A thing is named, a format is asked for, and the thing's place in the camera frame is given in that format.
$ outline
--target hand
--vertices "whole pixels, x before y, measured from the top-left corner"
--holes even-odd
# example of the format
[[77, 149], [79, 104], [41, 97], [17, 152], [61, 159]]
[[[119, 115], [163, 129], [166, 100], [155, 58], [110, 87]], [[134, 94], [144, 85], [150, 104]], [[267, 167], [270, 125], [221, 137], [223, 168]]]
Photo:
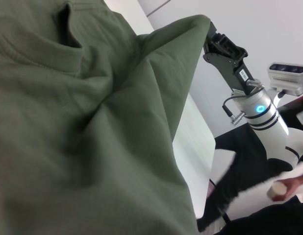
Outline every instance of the hand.
[[283, 202], [284, 200], [291, 197], [291, 195], [298, 189], [298, 187], [301, 185], [301, 182], [297, 178], [291, 178], [291, 179], [285, 179], [285, 180], [279, 180], [278, 182], [283, 183], [287, 187], [287, 193], [282, 196], [276, 196], [273, 198], [274, 202]]

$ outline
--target white table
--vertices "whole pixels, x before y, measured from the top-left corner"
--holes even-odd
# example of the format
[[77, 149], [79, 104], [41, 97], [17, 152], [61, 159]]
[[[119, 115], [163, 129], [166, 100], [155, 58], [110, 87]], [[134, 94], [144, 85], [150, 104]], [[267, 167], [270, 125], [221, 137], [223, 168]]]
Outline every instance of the white table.
[[[137, 0], [105, 0], [123, 15], [137, 35], [153, 32]], [[212, 168], [215, 139], [189, 95], [173, 142], [177, 166], [189, 186], [194, 212], [202, 217]]]

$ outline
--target camera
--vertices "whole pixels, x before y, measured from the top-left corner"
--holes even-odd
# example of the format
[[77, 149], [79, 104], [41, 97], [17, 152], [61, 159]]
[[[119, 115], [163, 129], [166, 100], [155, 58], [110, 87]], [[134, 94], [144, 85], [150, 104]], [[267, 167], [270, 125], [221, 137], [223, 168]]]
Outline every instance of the camera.
[[271, 88], [285, 94], [303, 94], [303, 65], [272, 63], [268, 67]]

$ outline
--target black pants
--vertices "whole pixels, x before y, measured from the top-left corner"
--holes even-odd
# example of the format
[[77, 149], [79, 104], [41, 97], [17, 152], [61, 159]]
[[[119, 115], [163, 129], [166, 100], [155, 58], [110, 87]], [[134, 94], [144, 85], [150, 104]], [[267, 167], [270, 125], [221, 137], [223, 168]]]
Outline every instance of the black pants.
[[216, 235], [303, 235], [303, 203], [297, 197], [231, 221]]

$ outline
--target blue led light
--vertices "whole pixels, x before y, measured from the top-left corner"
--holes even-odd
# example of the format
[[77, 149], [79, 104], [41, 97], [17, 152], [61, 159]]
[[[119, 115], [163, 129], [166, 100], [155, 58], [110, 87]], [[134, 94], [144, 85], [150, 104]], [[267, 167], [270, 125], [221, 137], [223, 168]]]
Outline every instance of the blue led light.
[[258, 113], [264, 112], [264, 111], [265, 111], [265, 106], [264, 106], [264, 105], [259, 105], [259, 106], [257, 106], [256, 111], [257, 111]]

